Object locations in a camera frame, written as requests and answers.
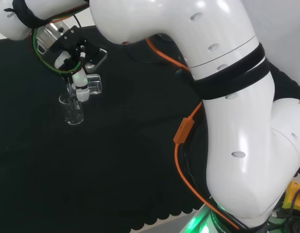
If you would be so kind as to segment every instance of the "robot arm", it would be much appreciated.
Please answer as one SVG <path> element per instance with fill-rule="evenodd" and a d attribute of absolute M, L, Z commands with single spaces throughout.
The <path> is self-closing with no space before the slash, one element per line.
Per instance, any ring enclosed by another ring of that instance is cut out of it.
<path fill-rule="evenodd" d="M 4 11 L 12 1 L 0 1 L 0 32 L 19 40 L 30 29 Z M 25 2 L 40 19 L 84 4 Z M 90 10 L 99 31 L 113 43 L 134 43 L 157 33 L 172 37 L 204 100 L 209 191 L 248 227 L 264 224 L 300 167 L 300 101 L 273 103 L 274 82 L 240 0 L 90 0 Z"/>

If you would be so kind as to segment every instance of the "yellow device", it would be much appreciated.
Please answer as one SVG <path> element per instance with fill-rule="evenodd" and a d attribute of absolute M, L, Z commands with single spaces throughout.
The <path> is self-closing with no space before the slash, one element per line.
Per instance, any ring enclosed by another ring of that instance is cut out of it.
<path fill-rule="evenodd" d="M 290 184 L 289 184 L 289 186 L 287 187 L 287 190 L 286 190 L 286 195 L 285 195 L 284 202 L 282 204 L 283 209 L 290 209 L 291 208 L 291 203 L 292 203 L 292 200 L 294 198 L 294 195 L 299 189 L 300 189 L 300 183 L 295 182 L 295 181 L 290 182 Z M 300 195 L 298 195 L 298 197 L 296 199 L 294 209 L 300 211 Z"/>

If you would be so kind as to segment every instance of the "orange connector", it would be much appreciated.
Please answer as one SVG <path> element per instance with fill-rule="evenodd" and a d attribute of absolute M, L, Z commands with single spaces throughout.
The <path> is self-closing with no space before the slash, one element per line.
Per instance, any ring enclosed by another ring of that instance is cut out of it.
<path fill-rule="evenodd" d="M 191 117 L 186 117 L 182 120 L 179 129 L 174 137 L 174 142 L 177 144 L 184 143 L 187 139 L 192 127 L 194 120 Z"/>

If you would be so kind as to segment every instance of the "black tablecloth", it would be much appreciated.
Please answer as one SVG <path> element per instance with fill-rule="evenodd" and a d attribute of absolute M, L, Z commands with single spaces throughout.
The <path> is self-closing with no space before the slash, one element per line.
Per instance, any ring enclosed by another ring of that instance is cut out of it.
<path fill-rule="evenodd" d="M 94 27 L 85 33 L 109 58 L 99 70 L 103 93 L 85 104 L 76 127 L 60 114 L 63 80 L 26 41 L 0 41 L 0 233 L 128 233 L 201 206 L 178 176 L 173 143 L 197 95 L 146 42 L 127 49 Z M 173 44 L 161 46 L 178 56 Z M 300 99 L 295 82 L 275 67 L 272 73 L 276 99 Z M 192 141 L 202 182 L 206 158 L 202 122 Z"/>

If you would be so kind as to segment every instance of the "black strap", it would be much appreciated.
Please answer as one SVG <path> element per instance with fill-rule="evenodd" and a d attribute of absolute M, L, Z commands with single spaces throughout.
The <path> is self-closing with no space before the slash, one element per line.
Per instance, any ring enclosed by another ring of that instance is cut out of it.
<path fill-rule="evenodd" d="M 36 17 L 33 12 L 28 8 L 25 0 L 13 0 L 13 9 L 7 8 L 4 11 L 14 12 L 19 20 L 28 28 L 40 28 L 49 24 L 51 20 L 43 20 Z"/>
<path fill-rule="evenodd" d="M 88 84 L 86 84 L 85 86 L 75 86 L 75 87 L 76 87 L 76 89 L 83 89 L 83 90 L 85 90 L 85 89 L 88 88 Z"/>
<path fill-rule="evenodd" d="M 240 91 L 269 73 L 270 68 L 267 60 L 255 67 L 264 57 L 265 52 L 260 44 L 252 53 L 235 64 L 195 81 L 193 89 L 203 100 L 217 99 Z"/>

